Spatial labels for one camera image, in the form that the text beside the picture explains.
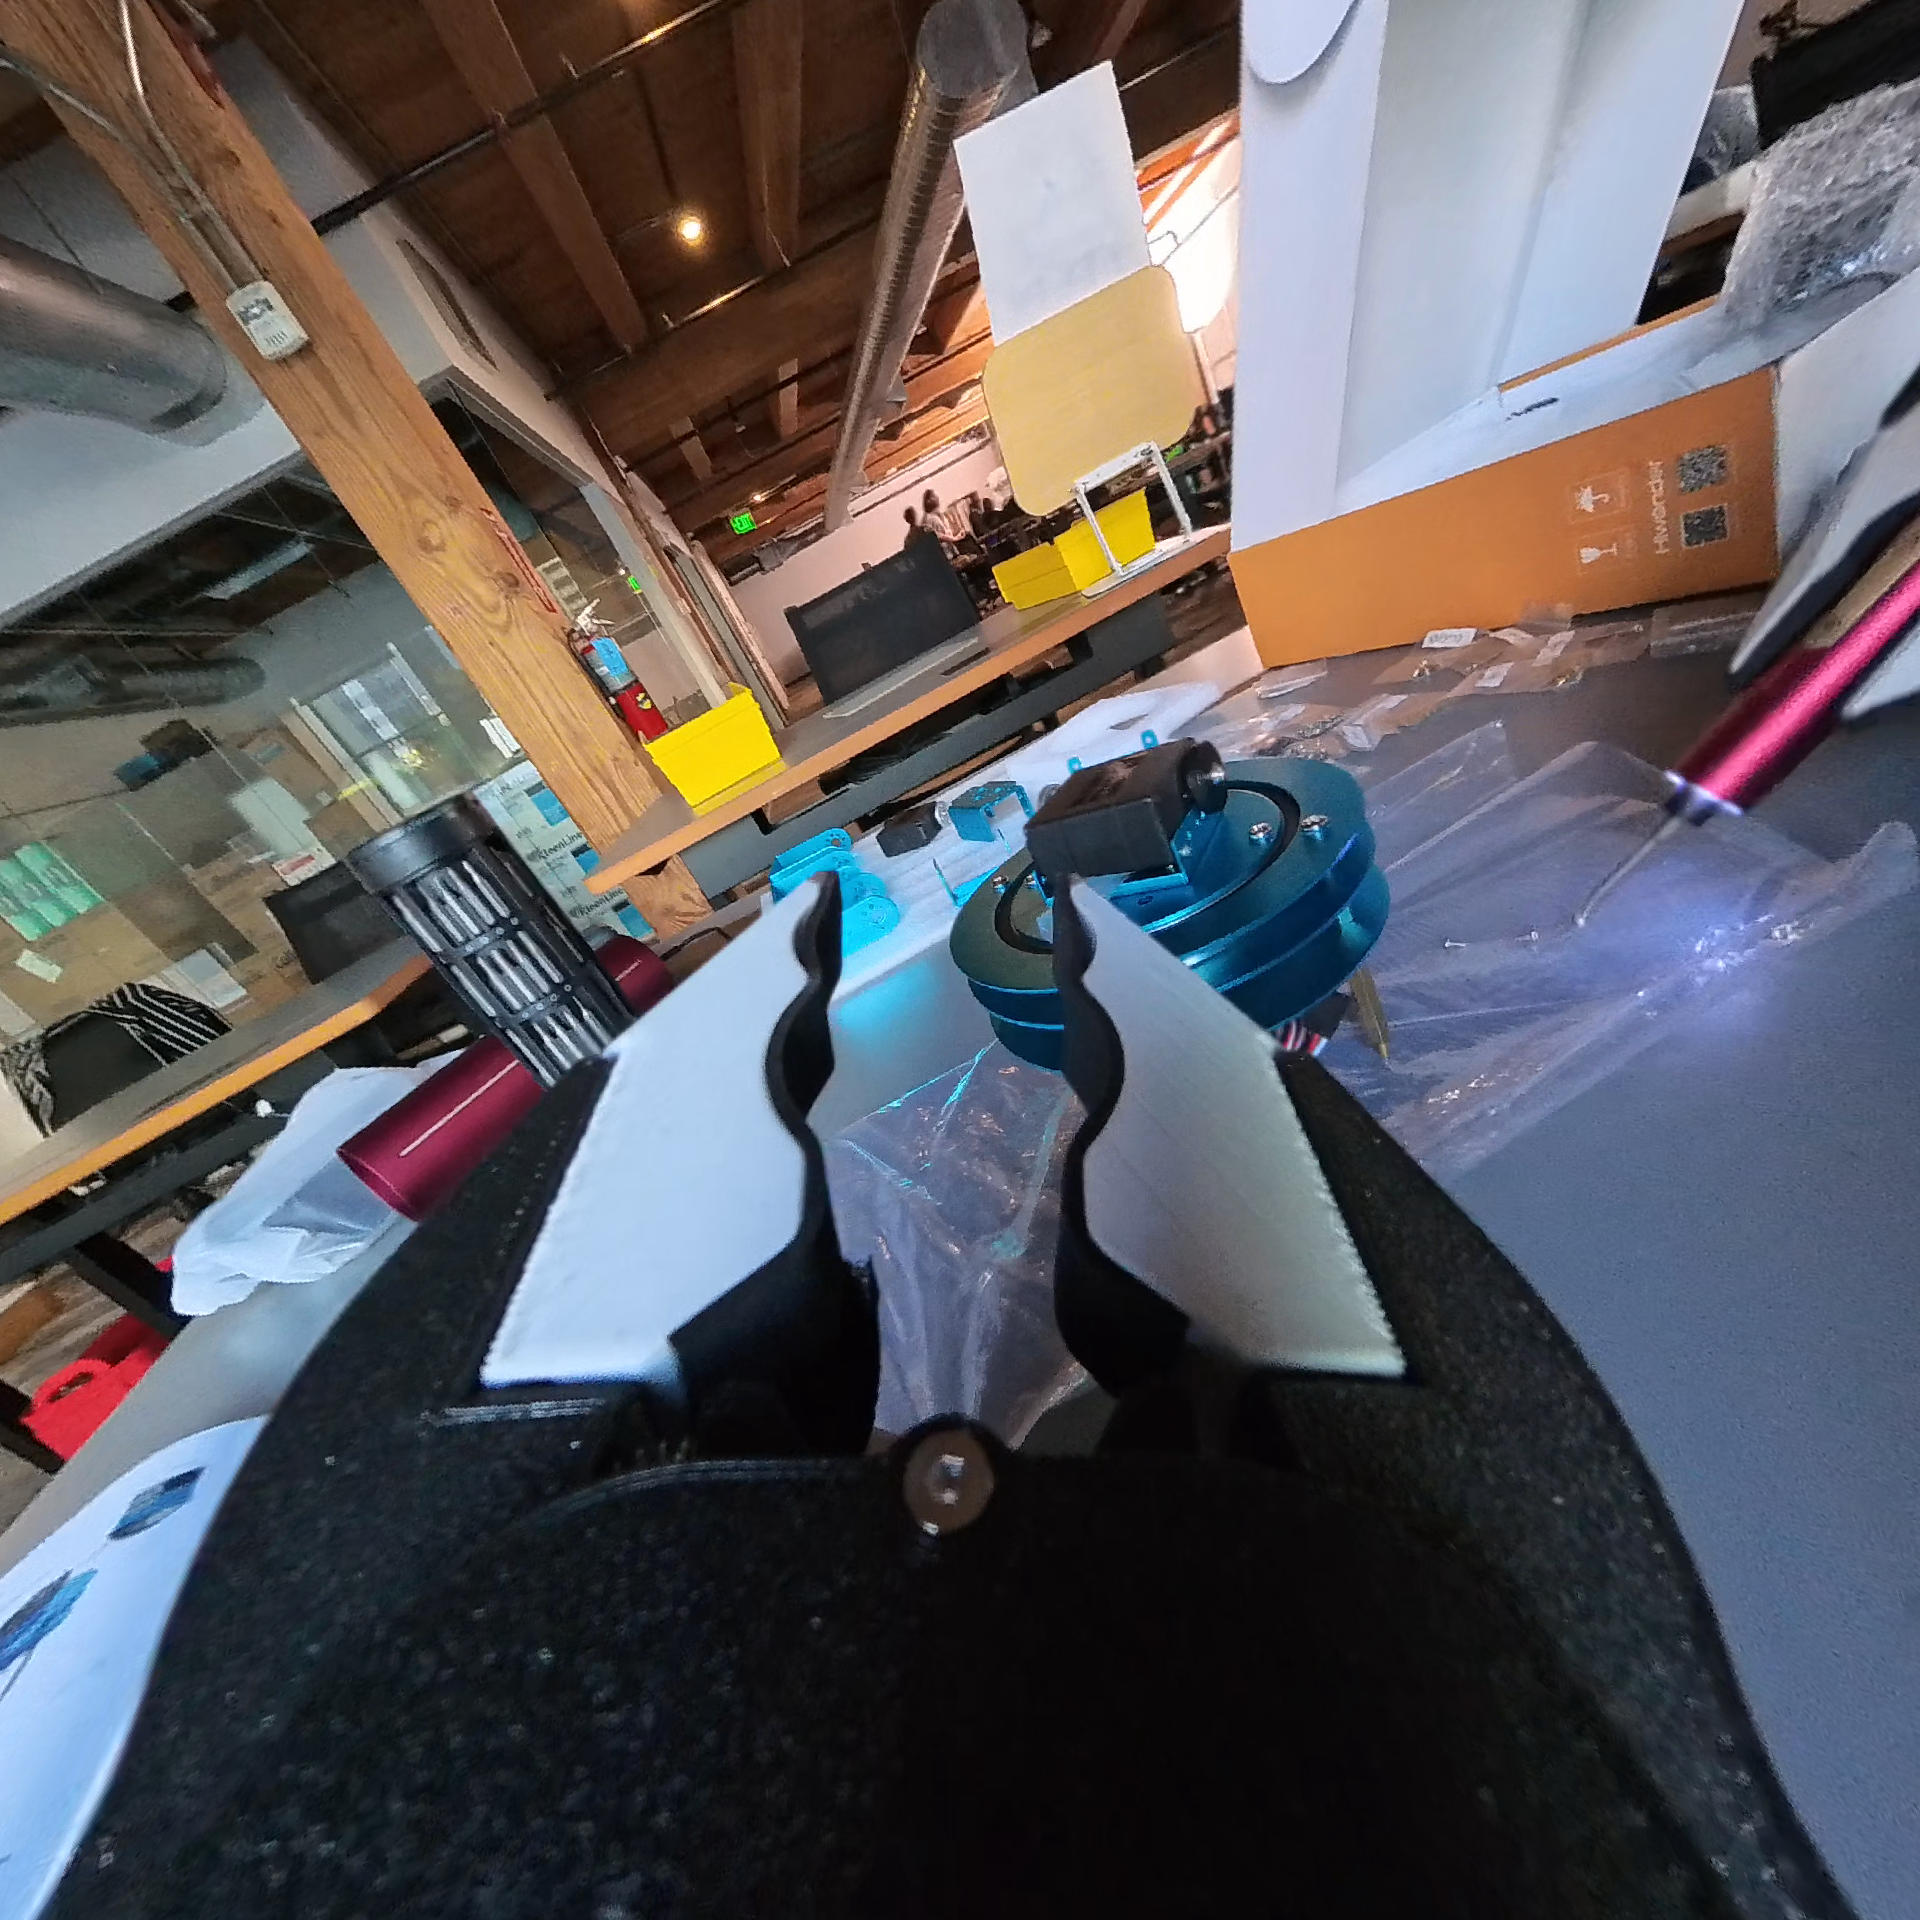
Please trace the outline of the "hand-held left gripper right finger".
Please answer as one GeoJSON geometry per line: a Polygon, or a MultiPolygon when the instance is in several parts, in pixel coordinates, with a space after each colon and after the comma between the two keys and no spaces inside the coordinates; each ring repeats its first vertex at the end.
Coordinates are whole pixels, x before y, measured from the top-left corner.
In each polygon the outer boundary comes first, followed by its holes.
{"type": "Polygon", "coordinates": [[[1272,1034],[1095,881],[1053,897],[1066,1157],[1053,1318],[1097,1387],[1183,1360],[1407,1384],[1272,1034]]]}

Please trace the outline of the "red electric screwdriver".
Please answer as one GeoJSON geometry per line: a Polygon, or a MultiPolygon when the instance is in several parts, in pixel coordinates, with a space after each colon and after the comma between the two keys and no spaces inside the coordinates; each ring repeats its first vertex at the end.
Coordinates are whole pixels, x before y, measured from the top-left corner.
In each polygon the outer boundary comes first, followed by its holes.
{"type": "Polygon", "coordinates": [[[1920,623],[1920,568],[1873,600],[1832,648],[1794,648],[1665,771],[1658,829],[1580,899],[1573,925],[1681,829],[1758,807],[1820,740],[1845,722],[1852,685],[1920,623]]]}

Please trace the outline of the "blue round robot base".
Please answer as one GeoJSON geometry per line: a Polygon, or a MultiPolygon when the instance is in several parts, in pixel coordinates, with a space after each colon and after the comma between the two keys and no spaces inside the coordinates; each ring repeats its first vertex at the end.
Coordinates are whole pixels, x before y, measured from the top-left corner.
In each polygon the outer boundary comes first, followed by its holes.
{"type": "MultiPolygon", "coordinates": [[[[1089,881],[1282,1049],[1322,1053],[1385,925],[1364,794],[1341,762],[1299,755],[1224,771],[1226,802],[1187,817],[1174,872],[1089,881]]],[[[959,904],[944,938],[993,1034],[1037,1071],[1066,1066],[1053,897],[1018,851],[959,904]]]]}

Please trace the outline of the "bubble wrap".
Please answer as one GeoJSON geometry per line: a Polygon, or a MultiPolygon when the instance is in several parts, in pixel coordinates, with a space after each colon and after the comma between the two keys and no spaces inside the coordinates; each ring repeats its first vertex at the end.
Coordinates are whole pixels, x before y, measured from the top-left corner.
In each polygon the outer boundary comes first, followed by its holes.
{"type": "Polygon", "coordinates": [[[1873,82],[1771,140],[1758,162],[1715,316],[1771,332],[1882,293],[1920,261],[1920,82],[1873,82]]]}

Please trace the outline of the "row of small screw bags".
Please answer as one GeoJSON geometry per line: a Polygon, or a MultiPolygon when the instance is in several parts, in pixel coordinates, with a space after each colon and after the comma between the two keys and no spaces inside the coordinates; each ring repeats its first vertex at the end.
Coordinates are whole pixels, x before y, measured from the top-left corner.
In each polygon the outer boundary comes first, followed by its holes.
{"type": "Polygon", "coordinates": [[[1282,685],[1303,685],[1309,695],[1410,695],[1410,693],[1550,693],[1625,662],[1669,662],[1669,659],[1726,659],[1750,628],[1761,589],[1686,597],[1639,614],[1593,614],[1593,618],[1522,618],[1507,628],[1484,628],[1463,648],[1407,648],[1374,659],[1272,669],[1259,693],[1282,704],[1282,685]]]}

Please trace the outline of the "white plastic bag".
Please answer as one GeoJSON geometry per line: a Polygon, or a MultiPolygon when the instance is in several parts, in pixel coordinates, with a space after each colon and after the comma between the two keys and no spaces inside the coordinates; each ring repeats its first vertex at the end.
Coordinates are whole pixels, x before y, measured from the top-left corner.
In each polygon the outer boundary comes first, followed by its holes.
{"type": "Polygon", "coordinates": [[[423,1076],[336,1071],[306,1088],[248,1171],[176,1240],[167,1310],[206,1318],[257,1285],[316,1285],[397,1226],[397,1204],[342,1150],[423,1076]]]}

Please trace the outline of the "black servo motor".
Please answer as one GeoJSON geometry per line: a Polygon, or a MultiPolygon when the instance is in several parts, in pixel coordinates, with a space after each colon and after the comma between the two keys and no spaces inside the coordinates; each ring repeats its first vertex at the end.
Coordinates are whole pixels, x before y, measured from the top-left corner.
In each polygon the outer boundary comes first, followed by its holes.
{"type": "Polygon", "coordinates": [[[1066,875],[1174,872],[1187,817],[1226,802],[1226,771],[1211,740],[1177,735],[1142,755],[1080,762],[1024,822],[1024,853],[1041,889],[1066,875]]]}

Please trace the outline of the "orange cardboard box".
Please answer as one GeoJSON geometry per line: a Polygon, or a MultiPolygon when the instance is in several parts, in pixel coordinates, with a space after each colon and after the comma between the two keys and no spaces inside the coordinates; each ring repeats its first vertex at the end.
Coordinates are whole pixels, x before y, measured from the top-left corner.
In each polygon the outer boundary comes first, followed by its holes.
{"type": "Polygon", "coordinates": [[[1776,343],[1639,320],[1721,0],[1238,3],[1236,597],[1260,662],[1776,574],[1776,343]]]}

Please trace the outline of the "yellow storage bin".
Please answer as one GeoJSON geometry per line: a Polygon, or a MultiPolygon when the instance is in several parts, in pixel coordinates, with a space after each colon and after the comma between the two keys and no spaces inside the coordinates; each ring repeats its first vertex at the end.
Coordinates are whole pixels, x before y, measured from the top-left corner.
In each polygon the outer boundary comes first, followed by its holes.
{"type": "Polygon", "coordinates": [[[1089,597],[1142,557],[1154,557],[1148,493],[1121,493],[1097,510],[1097,518],[1075,516],[1057,535],[997,560],[993,576],[1003,607],[1031,614],[1066,597],[1089,597]]]}
{"type": "Polygon", "coordinates": [[[733,685],[705,711],[653,735],[644,761],[691,807],[705,807],[733,785],[762,783],[782,762],[782,740],[759,695],[733,685]]]}

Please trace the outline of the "red fire extinguisher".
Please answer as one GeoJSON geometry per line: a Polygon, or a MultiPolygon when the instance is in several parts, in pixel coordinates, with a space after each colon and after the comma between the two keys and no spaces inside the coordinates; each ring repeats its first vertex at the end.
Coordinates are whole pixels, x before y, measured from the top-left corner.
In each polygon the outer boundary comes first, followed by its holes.
{"type": "Polygon", "coordinates": [[[637,740],[663,740],[670,735],[663,706],[637,685],[637,676],[624,659],[624,648],[593,628],[593,618],[569,628],[569,651],[577,651],[577,662],[589,669],[589,682],[600,685],[607,706],[624,717],[627,735],[637,735],[637,740]]]}

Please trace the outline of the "white foam tray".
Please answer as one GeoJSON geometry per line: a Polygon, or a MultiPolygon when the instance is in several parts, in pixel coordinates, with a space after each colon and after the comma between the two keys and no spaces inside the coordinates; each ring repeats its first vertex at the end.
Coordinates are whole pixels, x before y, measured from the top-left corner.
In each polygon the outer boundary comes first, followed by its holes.
{"type": "Polygon", "coordinates": [[[1037,794],[1071,783],[1089,762],[1148,755],[1183,735],[1219,695],[1224,693],[1211,682],[1132,685],[1121,695],[1106,695],[1031,740],[1031,755],[1018,761],[1018,783],[1037,794]]]}

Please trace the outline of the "printed instruction sheet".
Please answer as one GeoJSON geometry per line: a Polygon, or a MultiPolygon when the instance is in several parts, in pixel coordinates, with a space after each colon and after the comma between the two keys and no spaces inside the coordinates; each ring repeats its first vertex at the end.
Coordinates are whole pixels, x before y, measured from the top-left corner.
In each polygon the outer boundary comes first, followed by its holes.
{"type": "Polygon", "coordinates": [[[139,1691],[182,1579],[263,1435],[265,1413],[248,1413],[150,1448],[7,1570],[7,1717],[102,1721],[107,1700],[139,1691]]]}

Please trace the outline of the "rounded wooden panel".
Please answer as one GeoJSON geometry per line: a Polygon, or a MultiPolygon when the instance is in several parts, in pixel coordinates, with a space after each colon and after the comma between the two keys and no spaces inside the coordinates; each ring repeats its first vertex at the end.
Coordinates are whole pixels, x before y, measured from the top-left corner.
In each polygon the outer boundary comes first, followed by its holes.
{"type": "Polygon", "coordinates": [[[1066,510],[1089,472],[1142,443],[1183,443],[1204,398],[1169,267],[1137,267],[1003,338],[977,390],[1024,516],[1066,510]]]}

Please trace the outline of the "white panel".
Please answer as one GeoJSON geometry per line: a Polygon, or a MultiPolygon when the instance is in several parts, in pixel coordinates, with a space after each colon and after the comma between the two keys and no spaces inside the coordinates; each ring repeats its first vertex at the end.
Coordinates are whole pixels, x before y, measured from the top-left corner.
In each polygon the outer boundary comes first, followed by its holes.
{"type": "Polygon", "coordinates": [[[997,343],[1148,267],[1108,60],[983,120],[950,151],[997,343]]]}

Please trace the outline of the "silver ventilation duct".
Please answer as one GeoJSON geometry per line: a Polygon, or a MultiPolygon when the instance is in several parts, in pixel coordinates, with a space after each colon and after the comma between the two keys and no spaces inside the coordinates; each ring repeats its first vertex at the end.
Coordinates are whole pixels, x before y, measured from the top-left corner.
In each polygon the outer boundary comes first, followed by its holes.
{"type": "Polygon", "coordinates": [[[848,351],[820,532],[848,518],[878,424],[898,412],[898,360],[965,221],[959,140],[1037,98],[1018,0],[934,0],[916,25],[870,293],[848,351]]]}
{"type": "Polygon", "coordinates": [[[0,235],[0,410],[102,421],[139,438],[206,424],[225,351],[166,302],[0,235]]]}

